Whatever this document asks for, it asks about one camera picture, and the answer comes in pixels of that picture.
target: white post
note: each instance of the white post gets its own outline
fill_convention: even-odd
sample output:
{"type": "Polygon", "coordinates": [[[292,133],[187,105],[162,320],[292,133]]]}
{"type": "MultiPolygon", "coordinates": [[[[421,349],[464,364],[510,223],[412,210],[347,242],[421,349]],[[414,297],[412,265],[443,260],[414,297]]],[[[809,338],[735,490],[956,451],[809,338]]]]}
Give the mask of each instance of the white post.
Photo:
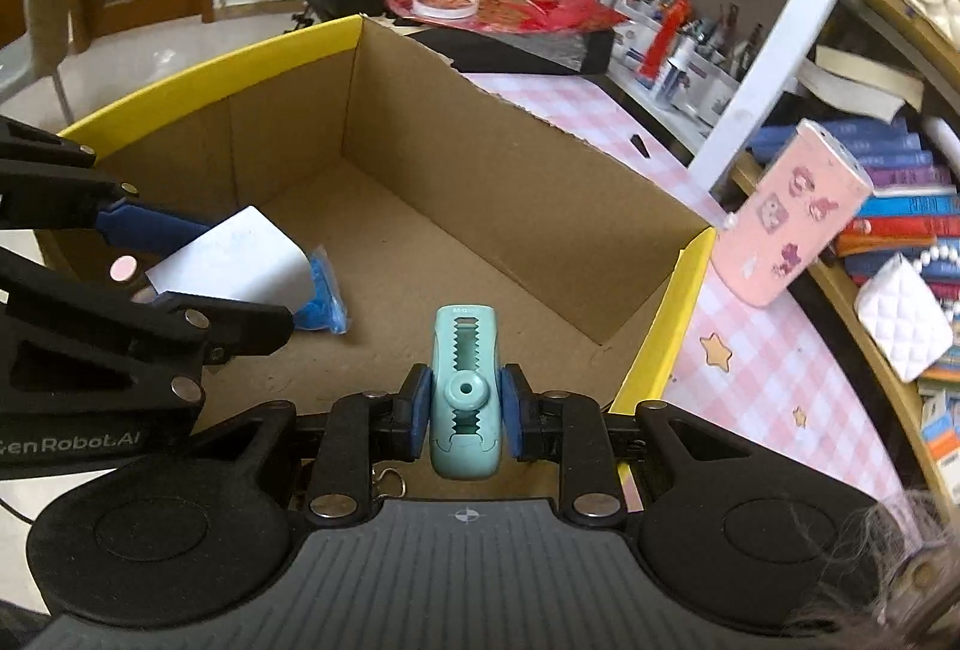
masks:
{"type": "Polygon", "coordinates": [[[750,135],[767,118],[784,84],[806,57],[837,0],[787,0],[757,54],[754,66],[733,96],[707,142],[690,163],[693,178],[706,189],[725,175],[750,135]]]}

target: chair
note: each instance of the chair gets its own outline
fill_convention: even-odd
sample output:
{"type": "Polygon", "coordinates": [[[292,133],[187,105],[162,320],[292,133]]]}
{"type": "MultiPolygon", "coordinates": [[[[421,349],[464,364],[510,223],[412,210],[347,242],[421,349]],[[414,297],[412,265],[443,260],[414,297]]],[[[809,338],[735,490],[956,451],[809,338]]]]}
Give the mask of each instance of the chair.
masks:
{"type": "Polygon", "coordinates": [[[73,111],[66,100],[57,68],[64,61],[70,40],[68,19],[74,0],[23,0],[27,32],[0,49],[0,103],[50,76],[67,124],[73,111]]]}

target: red bottle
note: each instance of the red bottle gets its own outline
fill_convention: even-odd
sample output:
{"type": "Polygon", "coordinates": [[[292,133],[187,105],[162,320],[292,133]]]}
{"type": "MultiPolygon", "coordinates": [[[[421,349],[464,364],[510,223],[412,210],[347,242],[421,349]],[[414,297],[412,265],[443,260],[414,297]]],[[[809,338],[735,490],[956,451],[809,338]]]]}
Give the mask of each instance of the red bottle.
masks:
{"type": "Polygon", "coordinates": [[[677,30],[686,21],[690,14],[690,0],[675,0],[664,14],[664,23],[661,25],[656,38],[650,44],[643,62],[637,71],[637,81],[650,89],[656,81],[656,75],[669,54],[670,44],[673,43],[677,30]]]}

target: pink checkered tablecloth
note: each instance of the pink checkered tablecloth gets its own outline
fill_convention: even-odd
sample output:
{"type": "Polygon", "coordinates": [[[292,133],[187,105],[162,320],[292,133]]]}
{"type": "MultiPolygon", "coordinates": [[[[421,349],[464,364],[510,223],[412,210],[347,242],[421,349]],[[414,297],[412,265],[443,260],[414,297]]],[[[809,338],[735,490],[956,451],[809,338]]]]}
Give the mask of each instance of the pink checkered tablecloth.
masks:
{"type": "MultiPolygon", "coordinates": [[[[595,84],[572,76],[467,77],[616,157],[709,223],[722,223],[723,209],[680,161],[595,84]],[[634,134],[649,159],[630,143],[634,134]]],[[[709,266],[664,399],[875,498],[901,491],[850,382],[790,295],[754,309],[709,266]]]]}

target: hair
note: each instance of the hair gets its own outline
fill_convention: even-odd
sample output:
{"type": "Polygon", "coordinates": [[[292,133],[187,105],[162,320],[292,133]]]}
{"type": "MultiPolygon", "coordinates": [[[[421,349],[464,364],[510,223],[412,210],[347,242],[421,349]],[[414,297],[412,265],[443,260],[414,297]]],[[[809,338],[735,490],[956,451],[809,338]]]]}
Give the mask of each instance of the hair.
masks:
{"type": "MultiPolygon", "coordinates": [[[[937,620],[922,639],[912,642],[904,637],[894,620],[887,619],[891,606],[901,596],[899,575],[919,553],[936,551],[942,571],[960,570],[960,516],[952,514],[944,522],[941,511],[929,493],[904,492],[893,501],[877,504],[863,517],[863,533],[856,551],[845,559],[852,562],[870,556],[878,577],[875,601],[853,605],[836,591],[822,589],[818,603],[804,610],[799,625],[829,625],[822,637],[826,648],[843,650],[949,650],[960,648],[960,609],[954,606],[937,620]]],[[[936,589],[911,591],[911,612],[932,607],[936,589]]]]}

